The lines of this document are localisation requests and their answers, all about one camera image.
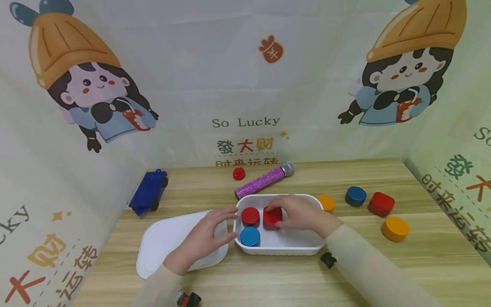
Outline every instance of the wooden table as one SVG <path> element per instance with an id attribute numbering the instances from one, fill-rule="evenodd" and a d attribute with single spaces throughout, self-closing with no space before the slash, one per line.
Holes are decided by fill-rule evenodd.
<path id="1" fill-rule="evenodd" d="M 275 165 L 246 166 L 242 182 L 232 179 L 233 167 L 170 169 L 169 186 L 157 212 L 138 219 L 125 210 L 89 274 L 73 306 L 129 306 L 143 280 L 136 274 L 136 257 L 145 230 L 154 222 L 235 206 L 234 189 Z M 393 215 L 404 218 L 411 233 L 400 243 L 385 239 L 382 218 L 344 202 L 350 186 L 364 188 L 368 200 L 376 191 L 396 199 Z M 489 306 L 491 269 L 397 159 L 298 163 L 292 177 L 261 193 L 329 194 L 334 213 L 358 231 L 397 266 L 403 268 L 444 306 Z M 251 256 L 235 245 L 218 265 L 188 273 L 184 290 L 196 292 L 203 307 L 367 306 L 316 256 Z"/>

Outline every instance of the printed wall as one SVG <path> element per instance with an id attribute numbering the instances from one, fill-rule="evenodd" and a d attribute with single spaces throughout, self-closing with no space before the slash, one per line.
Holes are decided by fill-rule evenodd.
<path id="1" fill-rule="evenodd" d="M 491 80 L 490 2 L 469 6 L 467 27 L 479 42 L 452 64 L 459 74 L 448 81 L 426 133 L 415 145 L 407 165 L 476 251 L 491 265 Z"/>
<path id="2" fill-rule="evenodd" d="M 69 305 L 148 168 L 407 157 L 465 108 L 485 3 L 5 2 L 4 303 Z"/>

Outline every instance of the purple glitter microphone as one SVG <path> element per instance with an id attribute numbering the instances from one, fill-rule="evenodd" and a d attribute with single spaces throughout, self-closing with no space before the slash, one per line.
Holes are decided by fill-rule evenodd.
<path id="1" fill-rule="evenodd" d="M 277 167 L 261 177 L 237 188 L 235 190 L 235 197 L 237 197 L 237 199 L 241 199 L 244 196 L 254 194 L 257 191 L 272 185 L 276 181 L 283 179 L 284 177 L 293 175 L 294 172 L 295 165 L 293 162 L 284 162 L 280 167 Z"/>

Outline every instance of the blue shirt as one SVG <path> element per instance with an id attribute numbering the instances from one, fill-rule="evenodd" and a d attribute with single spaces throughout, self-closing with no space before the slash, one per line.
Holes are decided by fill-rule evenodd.
<path id="1" fill-rule="evenodd" d="M 406 90 L 406 88 L 397 90 L 397 92 L 401 93 L 404 90 Z M 397 122 L 397 107 L 399 103 L 392 102 L 387 108 L 382 110 L 373 108 L 373 104 L 380 94 L 382 94 L 382 92 L 379 92 L 376 88 L 370 86 L 364 86 L 356 93 L 356 102 L 358 102 L 360 109 L 364 112 L 359 122 L 360 125 L 387 126 Z M 430 104 L 430 90 L 428 90 L 425 85 L 420 85 L 417 98 L 420 98 L 421 102 L 412 107 L 409 112 L 411 117 L 420 115 Z"/>
<path id="2" fill-rule="evenodd" d="M 148 110 L 128 97 L 124 98 L 129 102 L 133 109 L 141 112 L 141 121 L 145 126 L 148 128 L 154 128 L 156 126 L 157 122 Z M 104 102 L 111 103 L 112 101 L 113 99 L 109 99 Z M 91 107 L 72 108 L 70 109 L 70 115 L 72 116 L 73 121 L 79 126 L 99 132 L 106 143 L 109 143 L 125 134 L 138 131 L 138 129 L 124 117 L 122 112 L 113 112 L 112 118 L 107 123 L 101 124 L 94 119 L 90 109 Z"/>

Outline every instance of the blue toy truck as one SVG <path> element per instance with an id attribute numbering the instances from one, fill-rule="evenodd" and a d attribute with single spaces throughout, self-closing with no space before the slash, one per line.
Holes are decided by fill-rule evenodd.
<path id="1" fill-rule="evenodd" d="M 148 171 L 136 189 L 135 195 L 129 203 L 129 207 L 139 217 L 143 213 L 156 211 L 159 208 L 159 201 L 167 187 L 169 179 L 167 172 L 160 169 L 156 171 Z"/>

